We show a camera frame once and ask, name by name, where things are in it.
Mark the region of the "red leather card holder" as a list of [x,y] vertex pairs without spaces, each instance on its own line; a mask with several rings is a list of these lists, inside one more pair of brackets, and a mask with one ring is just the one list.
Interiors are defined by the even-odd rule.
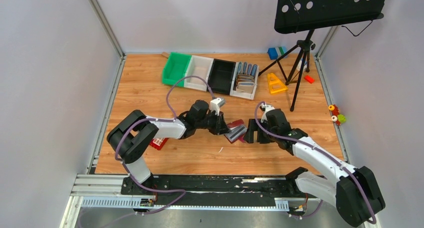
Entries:
[[229,132],[224,134],[229,143],[233,144],[236,141],[245,143],[244,135],[247,132],[247,127],[242,119],[235,120],[227,124]]

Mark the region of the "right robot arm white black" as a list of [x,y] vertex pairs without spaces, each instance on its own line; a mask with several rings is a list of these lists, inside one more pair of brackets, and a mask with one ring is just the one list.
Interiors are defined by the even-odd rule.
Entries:
[[341,218],[353,227],[365,222],[377,223],[376,214],[386,203],[373,171],[366,166],[355,167],[332,155],[307,133],[292,128],[281,109],[258,103],[244,140],[275,143],[320,173],[315,175],[299,167],[288,174],[285,189],[289,195],[311,194],[335,207]]

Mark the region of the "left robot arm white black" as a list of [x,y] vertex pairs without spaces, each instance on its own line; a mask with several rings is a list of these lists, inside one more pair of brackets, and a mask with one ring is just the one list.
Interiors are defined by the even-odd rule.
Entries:
[[128,172],[135,178],[134,188],[140,194],[148,194],[153,189],[151,171],[143,154],[154,139],[186,139],[198,129],[208,130],[213,135],[223,135],[230,131],[220,108],[223,98],[214,98],[209,103],[197,100],[188,111],[175,119],[155,118],[141,110],[132,111],[106,137]]

